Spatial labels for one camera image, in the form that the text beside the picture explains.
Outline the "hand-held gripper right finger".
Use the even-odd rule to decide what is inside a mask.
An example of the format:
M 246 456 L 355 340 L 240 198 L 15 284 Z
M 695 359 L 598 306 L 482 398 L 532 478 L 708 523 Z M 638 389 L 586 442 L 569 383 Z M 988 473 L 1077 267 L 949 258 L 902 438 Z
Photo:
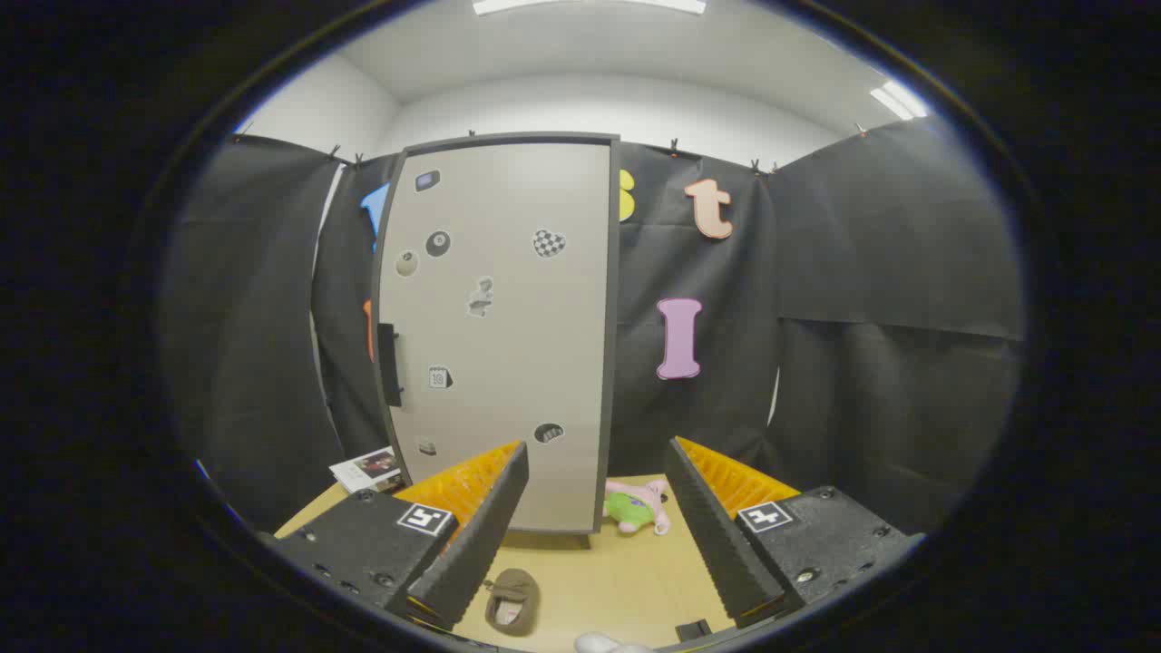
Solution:
M 923 541 L 836 487 L 796 491 L 682 437 L 668 443 L 664 473 L 738 627 L 837 598 Z

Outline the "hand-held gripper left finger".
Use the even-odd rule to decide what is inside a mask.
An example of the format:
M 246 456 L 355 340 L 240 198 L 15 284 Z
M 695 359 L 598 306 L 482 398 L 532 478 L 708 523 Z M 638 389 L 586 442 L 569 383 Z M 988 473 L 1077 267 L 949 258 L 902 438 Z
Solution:
M 493 564 L 528 475 L 526 443 L 506 443 L 402 491 L 354 491 L 271 546 L 340 598 L 449 631 Z

